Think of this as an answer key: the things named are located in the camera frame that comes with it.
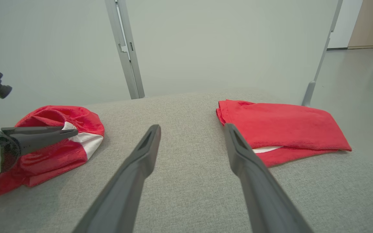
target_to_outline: white partition panel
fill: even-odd
[[[104,0],[0,0],[0,127],[44,105],[130,99]]]
[[[147,96],[232,87],[300,104],[338,0],[126,0]]]

